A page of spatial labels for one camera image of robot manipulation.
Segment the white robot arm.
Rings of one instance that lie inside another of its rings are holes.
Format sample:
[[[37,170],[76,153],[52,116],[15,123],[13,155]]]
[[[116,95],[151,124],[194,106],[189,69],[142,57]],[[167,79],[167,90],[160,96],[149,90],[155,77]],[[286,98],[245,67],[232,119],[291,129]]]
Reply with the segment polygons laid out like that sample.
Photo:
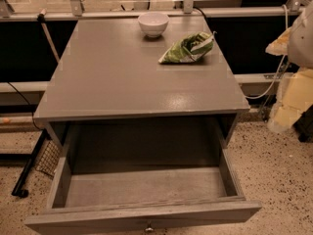
[[[265,52],[285,55],[299,66],[292,76],[282,78],[270,113],[268,128],[279,133],[290,129],[313,106],[313,1]]]

